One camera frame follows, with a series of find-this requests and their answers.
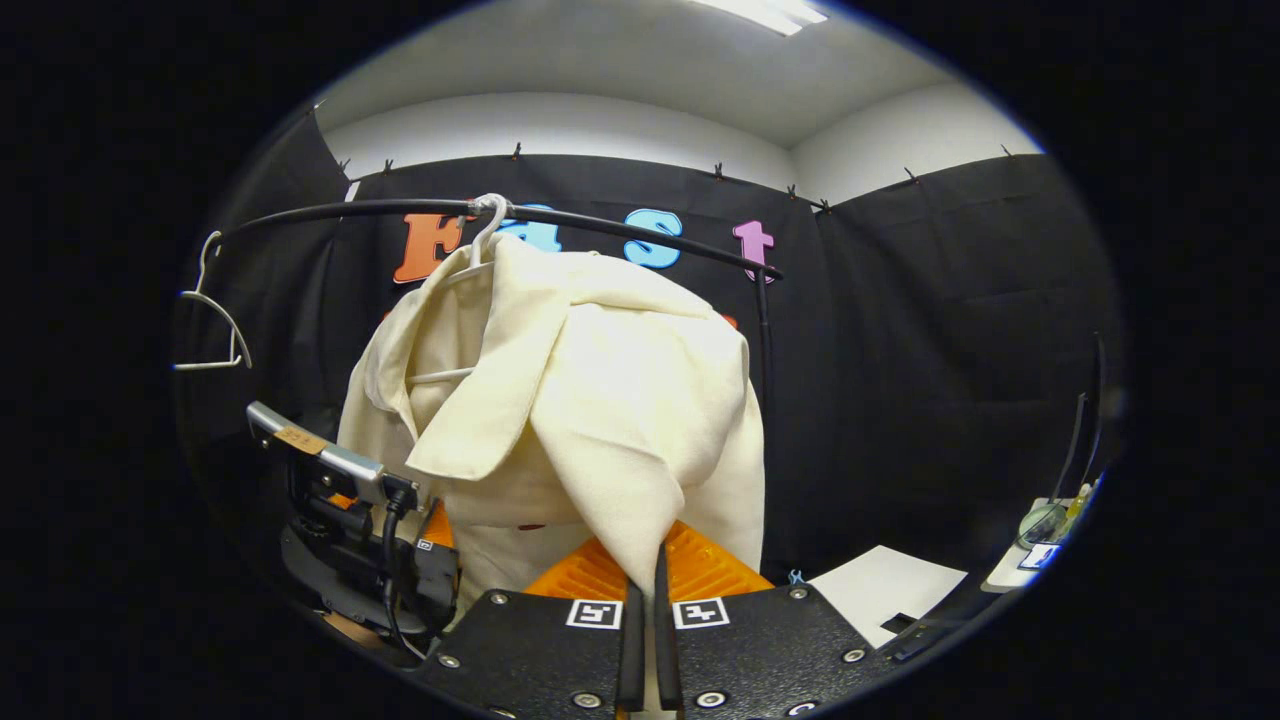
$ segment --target white hanger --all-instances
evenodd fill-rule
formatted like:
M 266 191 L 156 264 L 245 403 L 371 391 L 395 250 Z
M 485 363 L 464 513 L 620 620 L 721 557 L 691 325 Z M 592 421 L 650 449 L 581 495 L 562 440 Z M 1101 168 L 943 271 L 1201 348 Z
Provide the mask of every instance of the white hanger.
M 454 274 L 444 278 L 443 281 L 440 281 L 440 284 L 436 286 L 436 287 L 445 288 L 445 287 L 449 287 L 449 286 L 452 286 L 452 284 L 454 284 L 454 283 L 457 283 L 460 281 L 465 281 L 467 278 L 474 278 L 474 277 L 476 277 L 476 275 L 479 275 L 481 273 L 493 272 L 493 263 L 492 261 L 490 263 L 481 263 L 480 261 L 480 256 L 484 255 L 485 245 L 488 245 L 490 242 L 490 238 L 493 237 L 493 231 L 497 229 L 498 225 L 502 224 L 502 220 L 504 220 L 507 218 L 507 210 L 511 208 L 511 202 L 506 197 L 503 197 L 503 196 L 500 196 L 498 193 L 490 192 L 488 195 L 481 195 L 480 197 L 476 197 L 475 204 L 477 206 L 480 206 L 481 209 L 490 209 L 492 208 L 493 211 L 494 211 L 493 213 L 493 219 L 489 220 L 489 224 L 485 225 L 484 229 L 481 229 L 480 233 L 476 234 L 475 240 L 471 241 L 471 258 L 468 259 L 470 261 L 468 261 L 467 269 L 466 270 L 461 270 L 458 273 L 454 273 Z M 460 218 L 460 223 L 461 222 L 466 222 L 466 217 Z M 465 378 L 465 377 L 470 375 L 471 370 L 475 370 L 475 368 L 458 368 L 457 370 L 440 370 L 439 373 L 426 373 L 424 375 L 412 375 L 406 382 L 408 384 L 413 386 L 413 384 L 439 383 L 439 382 L 445 382 L 445 380 L 454 380 L 454 379 Z
M 221 237 L 221 234 L 223 233 L 214 231 L 212 234 L 209 236 L 209 240 L 205 241 L 205 246 L 200 249 L 200 278 L 196 279 L 196 290 L 186 290 L 178 297 L 189 297 L 192 300 L 197 300 L 200 302 L 204 302 L 205 305 L 209 305 L 210 307 L 216 310 L 218 314 L 221 315 L 228 324 L 230 324 L 232 338 L 230 338 L 230 347 L 227 351 L 228 360 L 220 363 L 175 363 L 173 366 L 174 370 L 206 370 L 212 368 L 234 368 L 236 365 L 241 364 L 241 360 L 244 361 L 246 368 L 253 366 L 253 359 L 250 357 L 248 355 L 248 345 L 244 343 L 244 336 L 241 334 L 239 325 L 236 324 L 236 319 L 232 318 L 232 314 L 228 313 L 225 309 L 223 309 L 221 305 L 214 302 L 211 297 L 201 292 L 201 287 L 205 284 L 205 255 L 209 254 L 209 243 L 211 243 L 214 238 Z M 223 250 L 221 246 L 219 246 L 218 251 L 214 252 L 214 255 L 218 255 L 219 252 L 221 252 L 221 250 Z M 244 355 L 236 355 L 237 343 L 239 343 L 241 350 L 244 352 Z

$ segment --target metal hanger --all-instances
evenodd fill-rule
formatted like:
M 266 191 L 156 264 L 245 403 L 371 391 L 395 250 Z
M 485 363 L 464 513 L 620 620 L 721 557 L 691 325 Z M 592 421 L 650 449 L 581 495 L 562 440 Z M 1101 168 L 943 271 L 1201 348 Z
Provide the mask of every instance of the metal hanger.
M 244 336 L 239 332 L 239 325 L 236 324 L 236 319 L 232 318 L 232 314 L 228 313 L 221 305 L 215 302 L 211 297 L 209 297 L 201 291 L 201 287 L 205 284 L 205 256 L 209 254 L 209 245 L 212 243 L 215 238 L 221 237 L 221 234 L 223 233 L 214 231 L 212 234 L 210 234 L 209 238 L 205 240 L 205 246 L 200 249 L 200 277 L 196 279 L 196 290 L 184 290 L 178 297 L 189 297 L 198 302 L 204 302 L 205 305 L 209 305 L 210 307 L 216 310 L 218 314 L 221 315 L 224 320 L 227 320 L 227 323 L 232 327 L 230 347 L 227 351 L 228 359 L 224 361 L 215 361 L 215 363 L 175 363 L 173 366 L 174 370 L 209 370 L 214 368 L 234 368 L 241 364 L 241 360 L 244 361 L 246 368 L 253 366 L 253 359 L 250 357 L 248 354 L 248 345 L 244 342 Z M 221 246 L 218 247 L 218 251 L 214 252 L 214 255 L 218 255 L 218 252 L 221 252 Z M 239 345 L 241 352 L 243 352 L 243 355 L 236 354 L 237 345 Z

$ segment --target orange letter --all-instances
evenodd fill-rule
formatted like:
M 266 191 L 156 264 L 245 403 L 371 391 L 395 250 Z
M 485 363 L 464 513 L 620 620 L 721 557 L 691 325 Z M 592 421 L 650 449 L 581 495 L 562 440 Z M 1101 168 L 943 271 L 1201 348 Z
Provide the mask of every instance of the orange letter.
M 398 283 L 411 283 L 434 273 L 462 240 L 462 228 L 457 227 L 456 218 L 404 215 L 404 222 L 408 223 L 404 261 L 392 275 Z

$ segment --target colorful letter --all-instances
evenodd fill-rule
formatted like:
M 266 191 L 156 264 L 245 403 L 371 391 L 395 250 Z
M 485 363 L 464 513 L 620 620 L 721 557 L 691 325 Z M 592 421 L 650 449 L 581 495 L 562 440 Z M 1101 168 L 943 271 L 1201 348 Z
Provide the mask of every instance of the colorful letter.
M 662 210 L 636 210 L 622 222 L 673 237 L 685 231 L 680 218 Z M 627 260 L 645 268 L 669 268 L 676 264 L 676 260 L 680 260 L 678 250 L 640 240 L 632 240 L 623 245 L 622 254 L 627 256 Z
M 462 229 L 457 218 L 448 215 L 404 215 L 408 240 L 404 241 L 404 261 L 392 278 L 398 283 L 420 281 L 440 266 L 440 263 L 458 247 Z
M 767 264 L 764 261 L 764 249 L 773 247 L 773 236 L 765 234 L 764 227 L 760 225 L 760 220 L 751 220 L 749 223 L 742 223 L 741 225 L 737 225 L 736 228 L 733 228 L 733 237 L 737 237 L 742 241 L 742 258 L 746 258 L 748 260 L 754 260 L 762 265 Z M 745 270 L 745 272 L 746 277 L 751 278 L 751 281 L 755 281 L 755 273 L 753 273 L 751 270 Z M 771 283 L 773 282 L 773 278 L 767 277 L 764 278 L 764 282 Z
M 525 208 L 540 208 L 543 210 L 550 210 L 548 205 L 536 205 L 530 202 Z M 556 233 L 559 231 L 559 225 L 552 225 L 548 223 L 521 223 L 518 220 L 503 220 L 499 224 L 502 232 L 509 232 L 511 234 L 518 236 L 529 245 L 544 251 L 544 252 L 559 252 L 561 243 L 556 241 Z

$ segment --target black fabric backdrop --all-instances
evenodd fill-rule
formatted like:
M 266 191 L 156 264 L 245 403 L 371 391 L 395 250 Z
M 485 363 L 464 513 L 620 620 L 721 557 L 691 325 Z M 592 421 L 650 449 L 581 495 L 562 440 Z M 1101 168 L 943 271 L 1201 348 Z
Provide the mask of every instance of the black fabric backdrop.
M 815 570 L 886 544 L 986 574 L 1057 480 L 1094 331 L 1108 384 L 1123 377 L 1119 295 L 1084 205 L 1048 156 L 1018 155 L 815 220 L 840 327 L 840 473 L 796 507 L 820 518 L 796 547 Z M 1093 474 L 1116 451 L 1108 419 Z
M 211 227 L 339 201 L 348 188 L 310 118 L 255 168 Z M 1107 338 L 1112 377 L 1121 369 L 1105 255 L 1043 156 L 922 176 L 817 217 L 751 183 L 588 156 L 396 169 L 365 178 L 356 199 L 485 192 L 618 222 L 640 209 L 673 213 L 682 237 L 733 252 L 736 225 L 758 220 L 773 236 L 765 260 L 787 274 L 768 287 L 774 425 L 762 571 L 773 582 L 791 569 L 813 578 L 876 544 L 983 571 L 1030 498 L 1053 486 L 1074 397 L 1089 387 L 1093 329 Z M 461 243 L 480 225 L 468 223 Z M 266 503 L 266 486 L 248 479 L 265 469 L 246 455 L 244 406 L 262 400 L 337 436 L 351 369 L 419 284 L 393 279 L 408 228 L 403 215 L 284 225 L 234 238 L 211 260 L 206 292 L 239 322 L 255 366 L 175 373 L 175 382 L 192 461 L 236 527 L 268 511 L 248 510 Z M 625 256 L 625 238 L 559 228 L 556 240 L 563 251 Z M 759 392 L 746 273 L 689 254 L 653 272 L 735 318 Z M 225 357 L 227 331 L 211 311 L 180 301 L 175 319 L 175 360 Z M 1103 455 L 1111 450 L 1108 439 Z

